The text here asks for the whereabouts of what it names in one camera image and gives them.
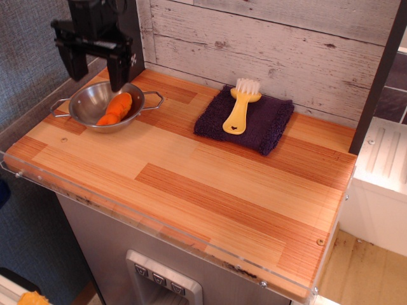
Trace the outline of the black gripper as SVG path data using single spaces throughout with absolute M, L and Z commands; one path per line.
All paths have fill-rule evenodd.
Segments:
M 129 80 L 135 54 L 133 39 L 118 27 L 116 1 L 68 1 L 69 20 L 52 20 L 55 45 L 69 76 L 80 81 L 88 74 L 87 55 L 105 58 L 113 92 Z

